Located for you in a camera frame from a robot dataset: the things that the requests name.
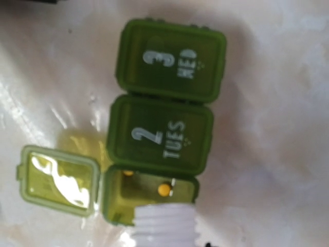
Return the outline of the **green weekly pill organizer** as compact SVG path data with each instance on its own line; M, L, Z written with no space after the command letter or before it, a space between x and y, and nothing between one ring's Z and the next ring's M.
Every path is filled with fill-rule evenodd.
M206 27L128 21L116 67L125 93L110 107L103 148L111 165L102 172L89 154L25 146L21 197L81 217L101 209L107 222L126 226L138 206L194 203L212 142L207 105L219 96L226 48L225 35ZM169 197L158 194L162 183L172 186Z

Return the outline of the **white pill bottle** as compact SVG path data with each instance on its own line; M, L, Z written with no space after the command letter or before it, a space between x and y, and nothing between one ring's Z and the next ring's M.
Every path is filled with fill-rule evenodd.
M138 206L134 211L134 239L139 247L193 247L196 208L190 203L163 203Z

